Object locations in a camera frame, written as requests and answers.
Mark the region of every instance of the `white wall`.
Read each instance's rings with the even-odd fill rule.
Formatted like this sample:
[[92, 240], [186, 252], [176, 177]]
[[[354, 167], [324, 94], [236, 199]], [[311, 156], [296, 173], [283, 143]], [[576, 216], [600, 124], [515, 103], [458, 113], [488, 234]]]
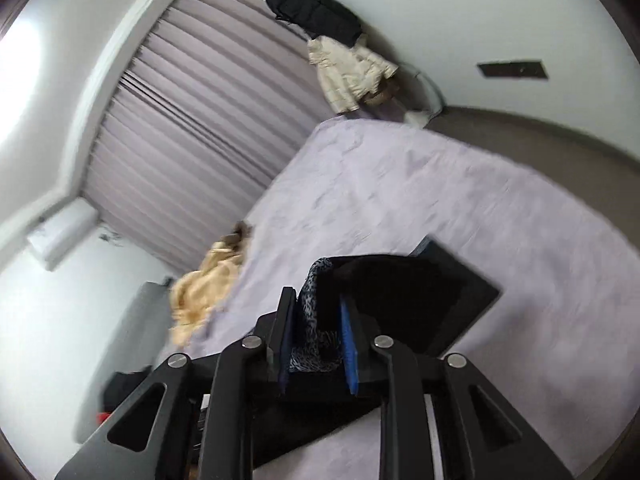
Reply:
[[[640, 158], [640, 65], [598, 0], [340, 1], [449, 104], [577, 128]], [[0, 41], [0, 265], [77, 192], [114, 85], [170, 2], [31, 0]], [[486, 80], [476, 68], [522, 58], [542, 59], [550, 80]]]
[[[599, 0], [339, 1], [450, 105], [552, 121], [640, 158], [640, 65]], [[487, 80], [476, 68], [513, 59], [542, 59], [549, 81]]]
[[0, 274], [0, 427], [37, 480], [76, 452], [94, 370], [138, 288], [172, 275], [128, 240], [94, 230], [53, 271], [28, 250]]
[[30, 0], [0, 41], [0, 266], [75, 194], [117, 79], [170, 2]]

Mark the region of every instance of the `bed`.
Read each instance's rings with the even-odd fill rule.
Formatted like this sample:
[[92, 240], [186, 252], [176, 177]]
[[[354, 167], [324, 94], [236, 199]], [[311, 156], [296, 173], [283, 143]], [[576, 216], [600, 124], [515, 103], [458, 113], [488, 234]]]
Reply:
[[[466, 354], [574, 475], [640, 399], [640, 258], [609, 222], [533, 170], [427, 130], [321, 124], [252, 208], [248, 259], [194, 334], [220, 352], [322, 256], [409, 253], [427, 234], [502, 287], [452, 349]], [[380, 415], [261, 467], [257, 479], [376, 478]]]

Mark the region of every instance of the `curtain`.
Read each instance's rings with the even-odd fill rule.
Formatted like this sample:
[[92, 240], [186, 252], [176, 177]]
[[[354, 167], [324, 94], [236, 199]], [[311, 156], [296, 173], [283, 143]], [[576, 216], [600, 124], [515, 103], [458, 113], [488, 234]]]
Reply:
[[263, 0], [175, 0], [120, 79], [82, 194], [195, 269], [331, 116], [306, 39]]

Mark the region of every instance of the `hanging clothes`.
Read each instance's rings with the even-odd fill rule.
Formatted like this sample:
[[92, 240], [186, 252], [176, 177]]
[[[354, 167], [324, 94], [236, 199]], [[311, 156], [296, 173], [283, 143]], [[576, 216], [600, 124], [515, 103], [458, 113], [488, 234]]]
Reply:
[[372, 52], [360, 36], [349, 48], [327, 36], [310, 40], [309, 63], [318, 66], [318, 81], [329, 105], [337, 114], [360, 108], [358, 101], [375, 94], [380, 81], [389, 79], [398, 66]]

